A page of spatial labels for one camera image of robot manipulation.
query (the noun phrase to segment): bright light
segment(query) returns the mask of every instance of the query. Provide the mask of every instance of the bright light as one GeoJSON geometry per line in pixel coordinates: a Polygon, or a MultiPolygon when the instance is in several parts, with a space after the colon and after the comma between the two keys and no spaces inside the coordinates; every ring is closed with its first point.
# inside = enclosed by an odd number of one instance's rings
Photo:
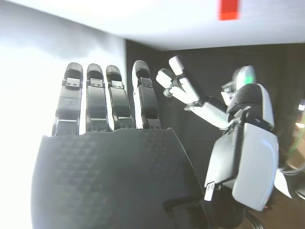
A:
{"type": "Polygon", "coordinates": [[[305,128],[305,124],[303,124],[303,123],[295,123],[295,124],[299,128],[305,128]]]}
{"type": "Polygon", "coordinates": [[[305,111],[305,105],[299,104],[299,111],[305,111]]]}

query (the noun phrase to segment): white and black robotic hand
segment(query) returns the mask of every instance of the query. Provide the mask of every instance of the white and black robotic hand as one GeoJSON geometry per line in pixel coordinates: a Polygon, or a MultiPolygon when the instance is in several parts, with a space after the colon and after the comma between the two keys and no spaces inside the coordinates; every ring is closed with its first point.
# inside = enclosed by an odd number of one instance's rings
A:
{"type": "Polygon", "coordinates": [[[169,60],[170,70],[161,69],[156,77],[165,96],[186,104],[205,121],[225,131],[214,145],[203,184],[205,200],[222,185],[232,189],[234,199],[261,211],[274,188],[278,167],[278,141],[271,133],[274,118],[269,94],[255,84],[251,66],[237,70],[223,86],[221,104],[196,88],[177,56],[169,60]]]}

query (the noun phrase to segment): red rectangle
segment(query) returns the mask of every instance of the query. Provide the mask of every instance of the red rectangle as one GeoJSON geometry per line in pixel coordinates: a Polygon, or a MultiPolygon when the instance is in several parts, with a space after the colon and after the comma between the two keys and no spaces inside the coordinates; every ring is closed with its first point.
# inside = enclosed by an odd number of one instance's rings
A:
{"type": "Polygon", "coordinates": [[[239,0],[220,0],[219,20],[236,20],[239,18],[239,0]]]}

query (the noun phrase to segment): white wall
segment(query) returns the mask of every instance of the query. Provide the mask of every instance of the white wall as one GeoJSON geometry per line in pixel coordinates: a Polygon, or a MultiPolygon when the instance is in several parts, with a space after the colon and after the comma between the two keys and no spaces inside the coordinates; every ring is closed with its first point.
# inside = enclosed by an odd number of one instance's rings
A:
{"type": "MultiPolygon", "coordinates": [[[[125,40],[0,0],[0,228],[30,229],[30,187],[43,134],[50,135],[65,69],[116,65],[125,40]]],[[[84,131],[85,100],[81,118],[84,131]]]]}

